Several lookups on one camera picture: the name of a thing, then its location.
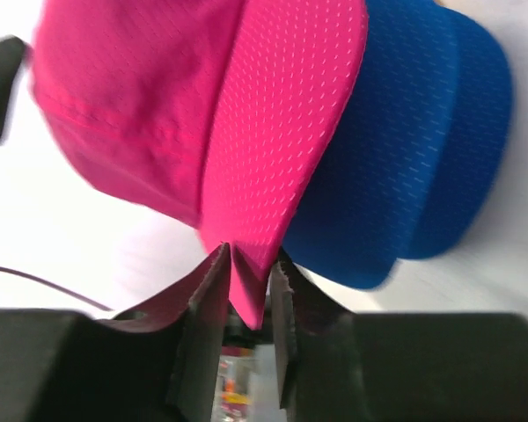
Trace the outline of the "magenta baseball cap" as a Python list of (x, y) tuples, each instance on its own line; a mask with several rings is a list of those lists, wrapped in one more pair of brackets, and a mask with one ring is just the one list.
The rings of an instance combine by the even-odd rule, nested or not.
[(257, 328), (367, 30), (362, 1), (46, 1), (33, 97), (94, 188), (231, 247), (229, 299)]

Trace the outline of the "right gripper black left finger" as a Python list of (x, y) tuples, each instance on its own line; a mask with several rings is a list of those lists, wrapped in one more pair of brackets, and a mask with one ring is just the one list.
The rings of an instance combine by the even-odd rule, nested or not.
[(221, 244), (170, 287), (100, 322), (136, 338), (171, 337), (165, 403), (184, 421), (209, 421), (228, 318), (231, 247)]

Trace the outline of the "blue baseball cap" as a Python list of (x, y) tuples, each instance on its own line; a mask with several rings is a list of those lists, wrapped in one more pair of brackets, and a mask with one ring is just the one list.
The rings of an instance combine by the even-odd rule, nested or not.
[(458, 49), (458, 93), (429, 196), (405, 253), (426, 259), (454, 247), (486, 202), (502, 162), (514, 104), (500, 43), (466, 15), (444, 10)]
[(432, 1), (370, 1), (353, 93), (283, 240), (291, 259), (372, 289), (405, 254), (458, 88), (451, 21)]

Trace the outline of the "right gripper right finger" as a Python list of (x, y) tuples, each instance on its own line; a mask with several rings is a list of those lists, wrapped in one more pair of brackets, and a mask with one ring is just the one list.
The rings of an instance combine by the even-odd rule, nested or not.
[(280, 407), (288, 421), (356, 420), (352, 318), (288, 255), (270, 274)]

